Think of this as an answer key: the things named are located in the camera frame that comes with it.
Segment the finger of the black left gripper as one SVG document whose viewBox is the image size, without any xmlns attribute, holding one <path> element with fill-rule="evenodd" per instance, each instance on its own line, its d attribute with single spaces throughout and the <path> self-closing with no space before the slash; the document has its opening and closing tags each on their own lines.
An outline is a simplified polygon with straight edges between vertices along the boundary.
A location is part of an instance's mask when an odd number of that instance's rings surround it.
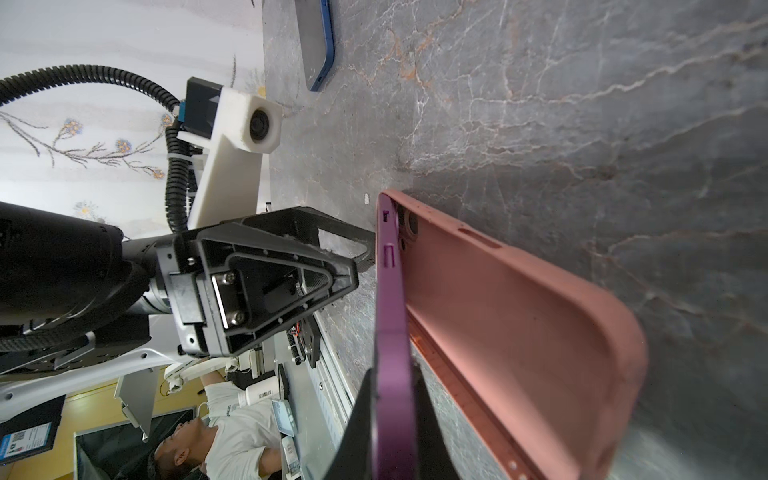
<svg viewBox="0 0 768 480">
<path fill-rule="evenodd" d="M 241 221 L 200 230 L 196 284 L 210 357 L 236 356 L 359 285 L 353 257 Z"/>
<path fill-rule="evenodd" d="M 314 247 L 320 247 L 319 232 L 325 231 L 364 246 L 365 250 L 353 257 L 359 273 L 364 273 L 375 265 L 376 235 L 373 231 L 344 222 L 312 207 L 299 206 L 261 213 L 245 217 L 241 223 L 274 235 L 289 236 Z"/>
</svg>

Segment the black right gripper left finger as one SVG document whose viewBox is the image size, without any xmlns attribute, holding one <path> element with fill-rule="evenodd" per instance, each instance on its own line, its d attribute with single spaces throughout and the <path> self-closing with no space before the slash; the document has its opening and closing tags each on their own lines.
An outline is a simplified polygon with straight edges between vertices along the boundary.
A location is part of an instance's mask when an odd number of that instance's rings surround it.
<svg viewBox="0 0 768 480">
<path fill-rule="evenodd" d="M 366 371 L 350 419 L 325 480 L 370 480 L 372 372 Z"/>
</svg>

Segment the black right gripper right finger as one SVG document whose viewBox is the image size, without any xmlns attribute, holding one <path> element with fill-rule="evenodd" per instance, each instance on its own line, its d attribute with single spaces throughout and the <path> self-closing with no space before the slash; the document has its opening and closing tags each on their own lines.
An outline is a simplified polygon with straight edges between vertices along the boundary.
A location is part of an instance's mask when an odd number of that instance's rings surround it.
<svg viewBox="0 0 768 480">
<path fill-rule="evenodd" d="M 420 480 L 458 480 L 418 363 L 412 361 L 412 386 L 417 429 L 417 478 Z"/>
</svg>

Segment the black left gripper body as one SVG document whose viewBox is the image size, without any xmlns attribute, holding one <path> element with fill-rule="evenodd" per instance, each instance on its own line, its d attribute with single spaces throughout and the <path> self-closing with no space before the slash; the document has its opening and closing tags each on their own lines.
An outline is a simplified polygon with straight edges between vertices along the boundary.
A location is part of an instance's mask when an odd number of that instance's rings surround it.
<svg viewBox="0 0 768 480">
<path fill-rule="evenodd" d="M 122 243 L 123 258 L 149 274 L 149 286 L 128 312 L 171 315 L 180 351 L 193 357 L 208 357 L 206 319 L 196 284 L 202 266 L 191 240 L 191 234 L 186 232 Z"/>
</svg>

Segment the purple-edged phone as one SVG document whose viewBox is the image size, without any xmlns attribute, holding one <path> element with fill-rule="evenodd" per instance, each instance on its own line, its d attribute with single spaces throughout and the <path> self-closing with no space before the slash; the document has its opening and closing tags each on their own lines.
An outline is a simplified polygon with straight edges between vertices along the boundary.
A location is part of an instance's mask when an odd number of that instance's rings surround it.
<svg viewBox="0 0 768 480">
<path fill-rule="evenodd" d="M 377 200 L 376 318 L 372 393 L 372 476 L 414 479 L 416 411 L 400 259 L 399 217 L 392 198 Z"/>
</svg>

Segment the pink phone case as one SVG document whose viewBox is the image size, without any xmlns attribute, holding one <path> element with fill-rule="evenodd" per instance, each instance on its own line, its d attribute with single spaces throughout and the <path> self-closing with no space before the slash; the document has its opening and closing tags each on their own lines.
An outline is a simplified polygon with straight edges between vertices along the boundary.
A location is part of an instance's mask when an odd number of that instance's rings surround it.
<svg viewBox="0 0 768 480">
<path fill-rule="evenodd" d="M 615 296 L 395 190 L 410 344 L 511 479 L 602 479 L 648 368 Z"/>
</svg>

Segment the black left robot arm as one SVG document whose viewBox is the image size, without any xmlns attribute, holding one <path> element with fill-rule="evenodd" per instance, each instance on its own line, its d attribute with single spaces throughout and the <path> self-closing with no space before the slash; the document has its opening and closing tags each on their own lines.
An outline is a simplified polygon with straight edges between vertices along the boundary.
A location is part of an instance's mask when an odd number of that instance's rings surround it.
<svg viewBox="0 0 768 480">
<path fill-rule="evenodd" d="M 235 357 L 343 296 L 371 231 L 293 207 L 152 238 L 1 207 L 1 417 L 87 379 Z"/>
</svg>

